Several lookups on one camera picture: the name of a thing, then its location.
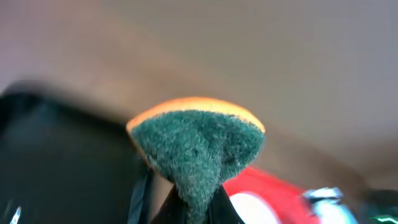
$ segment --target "beige wall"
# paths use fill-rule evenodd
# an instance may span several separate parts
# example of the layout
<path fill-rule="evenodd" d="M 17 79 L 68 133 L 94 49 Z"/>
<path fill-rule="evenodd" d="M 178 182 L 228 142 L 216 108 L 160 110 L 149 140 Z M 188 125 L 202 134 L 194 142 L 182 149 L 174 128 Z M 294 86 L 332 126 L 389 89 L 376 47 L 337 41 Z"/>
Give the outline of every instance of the beige wall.
<path fill-rule="evenodd" d="M 398 190 L 398 170 L 393 169 L 377 177 L 367 180 L 369 186 L 375 189 Z"/>
<path fill-rule="evenodd" d="M 255 113 L 260 107 L 250 105 L 263 103 L 96 0 L 1 1 L 0 33 L 1 88 L 21 78 L 50 80 L 126 117 L 181 96 L 231 100 Z M 360 201 L 366 185 L 359 175 L 271 124 L 267 131 L 257 166 L 303 188 L 338 186 L 351 204 Z"/>
<path fill-rule="evenodd" d="M 398 1 L 101 1 L 283 132 L 365 178 L 396 169 Z"/>

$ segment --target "red object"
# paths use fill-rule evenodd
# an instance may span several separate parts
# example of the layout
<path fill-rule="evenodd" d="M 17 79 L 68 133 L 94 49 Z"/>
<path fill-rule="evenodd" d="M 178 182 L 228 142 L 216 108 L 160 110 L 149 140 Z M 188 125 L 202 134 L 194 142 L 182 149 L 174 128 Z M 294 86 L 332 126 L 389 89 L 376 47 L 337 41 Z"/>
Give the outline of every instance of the red object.
<path fill-rule="evenodd" d="M 248 167 L 237 177 L 223 184 L 228 196 L 251 193 L 265 200 L 279 217 L 281 224 L 319 224 L 311 216 L 300 189 L 264 171 Z"/>

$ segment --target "white circle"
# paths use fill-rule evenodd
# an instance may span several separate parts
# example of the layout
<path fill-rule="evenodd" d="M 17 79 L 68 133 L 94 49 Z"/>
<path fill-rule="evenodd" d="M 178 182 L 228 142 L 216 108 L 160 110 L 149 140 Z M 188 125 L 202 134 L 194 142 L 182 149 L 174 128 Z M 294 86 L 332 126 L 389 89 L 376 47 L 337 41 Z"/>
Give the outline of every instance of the white circle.
<path fill-rule="evenodd" d="M 280 223 L 273 209 L 260 197 L 250 193 L 238 193 L 229 199 L 245 224 Z"/>
<path fill-rule="evenodd" d="M 355 224 L 354 216 L 342 205 L 327 200 L 315 204 L 314 212 L 318 215 L 321 224 Z"/>

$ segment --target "black object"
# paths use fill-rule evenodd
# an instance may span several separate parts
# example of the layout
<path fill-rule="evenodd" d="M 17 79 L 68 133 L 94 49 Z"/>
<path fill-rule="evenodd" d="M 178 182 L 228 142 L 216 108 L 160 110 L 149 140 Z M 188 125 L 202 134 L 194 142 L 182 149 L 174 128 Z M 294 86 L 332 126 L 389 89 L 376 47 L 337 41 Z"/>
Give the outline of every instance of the black object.
<path fill-rule="evenodd" d="M 398 191 L 373 190 L 365 201 L 365 217 L 390 216 L 398 218 Z"/>
<path fill-rule="evenodd" d="M 151 180 L 122 123 L 38 93 L 0 98 L 0 223 L 17 207 L 18 224 L 148 223 Z"/>
<path fill-rule="evenodd" d="M 187 223 L 188 205 L 178 197 L 175 186 L 171 189 L 159 213 L 151 224 Z M 216 190 L 207 211 L 208 224 L 244 224 L 236 213 L 223 186 Z"/>

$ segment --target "green scouring pad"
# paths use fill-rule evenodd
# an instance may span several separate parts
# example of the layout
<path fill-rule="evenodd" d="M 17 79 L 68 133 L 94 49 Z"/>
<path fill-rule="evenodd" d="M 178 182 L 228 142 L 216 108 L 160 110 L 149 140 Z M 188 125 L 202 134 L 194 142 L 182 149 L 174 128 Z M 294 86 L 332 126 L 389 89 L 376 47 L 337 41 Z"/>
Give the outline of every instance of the green scouring pad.
<path fill-rule="evenodd" d="M 176 185 L 188 223 L 202 224 L 215 190 L 259 153 L 265 128 L 249 111 L 211 98 L 167 101 L 127 125 L 148 164 Z"/>

